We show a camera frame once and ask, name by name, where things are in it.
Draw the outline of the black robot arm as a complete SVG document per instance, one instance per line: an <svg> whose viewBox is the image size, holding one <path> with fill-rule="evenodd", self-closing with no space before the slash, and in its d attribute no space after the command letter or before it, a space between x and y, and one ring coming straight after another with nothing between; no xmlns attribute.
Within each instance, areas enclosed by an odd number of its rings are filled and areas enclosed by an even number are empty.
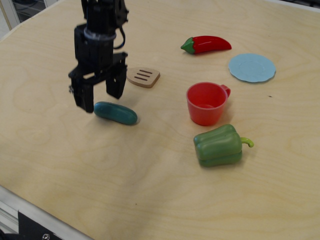
<svg viewBox="0 0 320 240"><path fill-rule="evenodd" d="M115 52L124 44L114 45L129 11L123 0L83 0L86 22L74 29L74 53L77 66L68 74L75 103L87 113L94 111L94 86L106 84L106 92L119 99L127 78L126 52Z"/></svg>

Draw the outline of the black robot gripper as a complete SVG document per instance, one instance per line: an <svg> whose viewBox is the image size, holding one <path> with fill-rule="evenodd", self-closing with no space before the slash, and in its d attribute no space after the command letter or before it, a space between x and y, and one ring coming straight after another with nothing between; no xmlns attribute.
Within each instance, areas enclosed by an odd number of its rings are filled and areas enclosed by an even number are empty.
<svg viewBox="0 0 320 240"><path fill-rule="evenodd" d="M87 113L94 111L94 85L105 81L106 92L116 99L123 95L127 79L126 52L114 52L115 34L99 39L85 24L74 29L77 66L68 74L69 92Z"/></svg>

